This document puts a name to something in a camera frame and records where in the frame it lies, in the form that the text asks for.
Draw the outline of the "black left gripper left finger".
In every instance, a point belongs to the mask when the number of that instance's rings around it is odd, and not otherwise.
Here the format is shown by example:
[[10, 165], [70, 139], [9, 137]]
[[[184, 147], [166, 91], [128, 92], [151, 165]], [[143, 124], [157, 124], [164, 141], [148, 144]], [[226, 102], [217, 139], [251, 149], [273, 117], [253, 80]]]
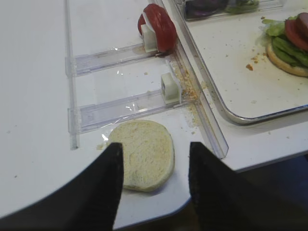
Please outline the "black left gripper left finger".
[[123, 147], [111, 143], [69, 183], [0, 220], [2, 231], [111, 231], [123, 189]]

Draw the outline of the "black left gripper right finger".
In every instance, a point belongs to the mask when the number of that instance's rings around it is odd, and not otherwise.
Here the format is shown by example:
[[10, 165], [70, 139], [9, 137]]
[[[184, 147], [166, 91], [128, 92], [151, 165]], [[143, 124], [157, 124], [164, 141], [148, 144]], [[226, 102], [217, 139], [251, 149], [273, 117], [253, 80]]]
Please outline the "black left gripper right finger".
[[268, 193], [191, 142], [189, 190], [202, 231], [306, 231], [307, 212]]

